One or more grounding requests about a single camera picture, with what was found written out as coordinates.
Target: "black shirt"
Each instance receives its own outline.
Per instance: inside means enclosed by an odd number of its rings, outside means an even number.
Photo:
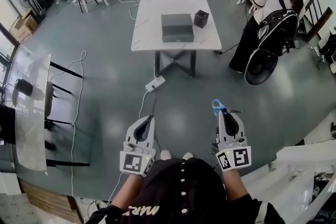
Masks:
[[[200,159],[156,161],[129,211],[113,205],[94,212],[87,224],[106,223],[284,223],[271,204],[246,195],[227,201],[219,175]]]

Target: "white shirt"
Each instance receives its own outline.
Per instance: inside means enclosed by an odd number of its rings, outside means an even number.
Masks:
[[[283,0],[283,2],[285,3],[286,9],[292,8],[290,0]],[[258,24],[272,12],[282,9],[279,0],[253,0],[253,5],[257,8],[254,12],[254,19]],[[304,16],[305,11],[305,7],[303,7],[299,14],[299,20]]]

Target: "black backpack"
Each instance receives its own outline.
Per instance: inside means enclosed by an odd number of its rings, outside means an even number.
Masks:
[[[260,22],[258,30],[259,48],[277,56],[294,47],[299,17],[293,9],[286,9],[284,0],[279,0],[282,9],[275,10]]]

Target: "black pants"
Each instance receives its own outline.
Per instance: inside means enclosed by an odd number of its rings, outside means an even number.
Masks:
[[[328,63],[332,64],[333,63],[332,57],[335,51],[336,51],[336,35],[330,35],[328,42],[322,49],[319,50],[319,52],[324,55]]]
[[[258,29],[259,25],[253,16],[246,24],[238,48],[230,62],[232,69],[245,73],[250,55],[258,48]]]

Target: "gray floor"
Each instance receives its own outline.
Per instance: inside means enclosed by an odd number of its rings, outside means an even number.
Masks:
[[[246,23],[245,6],[237,0],[208,0],[223,50],[239,42]],[[131,52],[135,21],[129,16],[132,4],[112,2],[89,4],[82,14],[72,3],[62,10],[54,8],[37,32],[21,46],[18,54],[35,59],[52,54],[63,66],[79,58],[83,61],[84,90],[80,103],[74,148],[75,161],[90,162],[90,167],[74,168],[75,195],[107,199],[119,172],[119,151],[128,127],[137,120],[145,85],[153,79],[154,54]],[[214,98],[230,108],[243,111],[253,165],[258,168],[275,158],[283,146],[294,145],[324,119],[335,105],[336,82],[326,65],[316,68],[316,57],[304,43],[299,50],[280,58],[272,77],[252,87],[243,76],[228,68],[235,50],[216,57],[212,52],[197,54],[197,78],[191,79],[175,69],[158,88],[155,107],[156,134],[160,145],[175,157],[192,152],[211,165],[211,141],[215,138],[216,117],[211,108]],[[72,70],[80,72],[76,63]],[[57,72],[51,68],[50,73]],[[75,117],[80,79],[67,74],[54,83],[74,92],[56,91],[50,119],[69,121]],[[148,95],[143,115],[151,113],[154,93]],[[69,126],[47,133],[57,151],[49,157],[69,161],[72,144]],[[48,175],[17,165],[17,173],[33,184],[70,194],[71,169],[48,168]]]

